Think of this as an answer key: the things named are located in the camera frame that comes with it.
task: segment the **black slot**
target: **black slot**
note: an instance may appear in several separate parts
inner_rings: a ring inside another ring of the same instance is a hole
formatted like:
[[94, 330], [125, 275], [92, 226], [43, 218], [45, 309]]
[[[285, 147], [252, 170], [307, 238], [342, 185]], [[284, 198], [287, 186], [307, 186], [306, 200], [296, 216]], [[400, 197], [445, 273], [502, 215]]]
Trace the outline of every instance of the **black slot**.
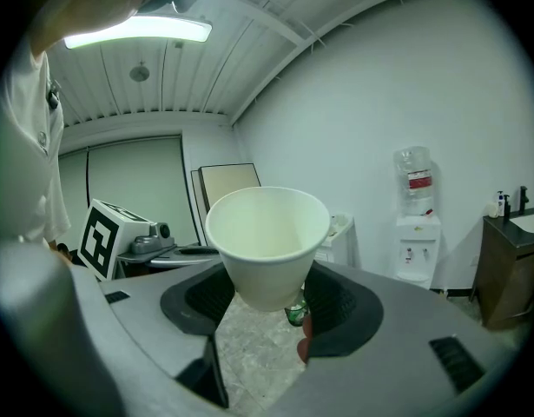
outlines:
[[125, 300], [126, 298], [129, 298], [129, 295], [125, 292], [122, 292], [121, 290], [118, 290], [117, 292], [112, 292], [110, 294], [104, 295], [106, 298], [108, 304], [112, 304], [113, 302]]
[[458, 394], [463, 393], [485, 373], [457, 338], [440, 338], [429, 341], [429, 344]]
[[181, 255], [218, 255], [215, 248], [180, 248], [178, 253]]

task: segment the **fluorescent light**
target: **fluorescent light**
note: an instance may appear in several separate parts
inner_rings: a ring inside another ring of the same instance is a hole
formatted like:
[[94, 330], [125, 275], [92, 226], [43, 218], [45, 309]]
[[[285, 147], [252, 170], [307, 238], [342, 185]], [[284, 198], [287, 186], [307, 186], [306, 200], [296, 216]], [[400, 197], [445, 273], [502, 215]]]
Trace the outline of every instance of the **fluorescent light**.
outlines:
[[106, 30], [66, 37], [64, 42], [68, 49], [129, 37], [169, 37], [205, 42], [212, 28], [209, 23], [183, 18], [135, 16]]

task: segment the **bottle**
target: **bottle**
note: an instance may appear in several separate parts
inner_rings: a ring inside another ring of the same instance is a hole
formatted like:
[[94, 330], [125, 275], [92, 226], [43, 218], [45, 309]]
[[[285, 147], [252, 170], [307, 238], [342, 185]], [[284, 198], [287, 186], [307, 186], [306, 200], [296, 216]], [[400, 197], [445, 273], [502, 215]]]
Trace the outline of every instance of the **bottle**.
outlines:
[[427, 215], [433, 208], [431, 155], [426, 147], [394, 153], [402, 215]]
[[498, 218], [498, 202], [492, 201], [486, 205], [486, 214], [490, 218]]
[[510, 220], [511, 205], [508, 203], [510, 195], [504, 195], [504, 222]]
[[497, 203], [498, 203], [498, 216], [504, 216], [504, 192], [499, 190], [497, 192]]

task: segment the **white paper cup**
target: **white paper cup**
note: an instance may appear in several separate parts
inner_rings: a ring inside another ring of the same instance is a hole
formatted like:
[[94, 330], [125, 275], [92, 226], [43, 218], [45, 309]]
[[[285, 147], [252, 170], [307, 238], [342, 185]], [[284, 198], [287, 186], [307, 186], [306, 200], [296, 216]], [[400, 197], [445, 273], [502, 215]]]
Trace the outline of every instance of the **white paper cup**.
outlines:
[[297, 297], [329, 227], [321, 201], [280, 187], [230, 193], [210, 209], [205, 224], [241, 298], [264, 311], [283, 309]]

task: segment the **white ceiling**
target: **white ceiling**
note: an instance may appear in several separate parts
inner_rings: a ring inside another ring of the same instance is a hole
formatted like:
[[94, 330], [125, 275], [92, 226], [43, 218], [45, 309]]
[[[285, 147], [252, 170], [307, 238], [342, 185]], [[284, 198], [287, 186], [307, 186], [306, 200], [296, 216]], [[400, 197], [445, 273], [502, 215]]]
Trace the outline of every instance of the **white ceiling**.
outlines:
[[[330, 48], [322, 36], [383, 1], [199, 0], [186, 16], [212, 23], [205, 43], [124, 39], [67, 50], [60, 42], [49, 63], [65, 125], [150, 111], [220, 114], [233, 123], [297, 55]], [[136, 83], [129, 72], [140, 63], [150, 77]]]

